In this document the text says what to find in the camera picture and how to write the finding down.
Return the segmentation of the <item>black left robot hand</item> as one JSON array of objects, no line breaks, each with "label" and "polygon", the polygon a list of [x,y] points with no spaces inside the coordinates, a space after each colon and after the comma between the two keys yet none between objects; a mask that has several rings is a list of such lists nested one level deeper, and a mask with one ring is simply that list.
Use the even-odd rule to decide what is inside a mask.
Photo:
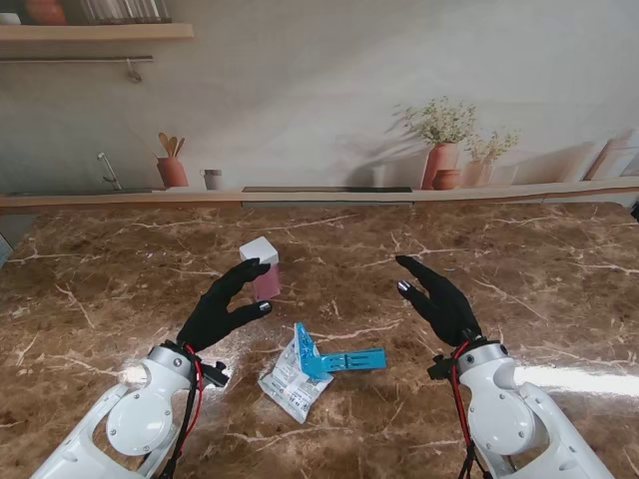
[{"label": "black left robot hand", "polygon": [[234,330],[272,311],[268,300],[259,300],[229,311],[231,300],[243,287],[266,274],[271,266],[251,258],[235,265],[204,293],[177,335],[177,341],[198,353],[218,343]]}]

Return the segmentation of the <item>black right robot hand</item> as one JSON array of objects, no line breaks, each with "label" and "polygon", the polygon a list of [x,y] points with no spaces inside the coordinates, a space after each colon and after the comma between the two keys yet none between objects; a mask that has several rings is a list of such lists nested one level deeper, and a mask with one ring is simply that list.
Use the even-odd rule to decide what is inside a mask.
[{"label": "black right robot hand", "polygon": [[397,283],[399,294],[431,326],[435,335],[452,347],[482,336],[481,328],[468,299],[449,279],[418,260],[397,255],[396,262],[418,280],[426,293],[406,280]]}]

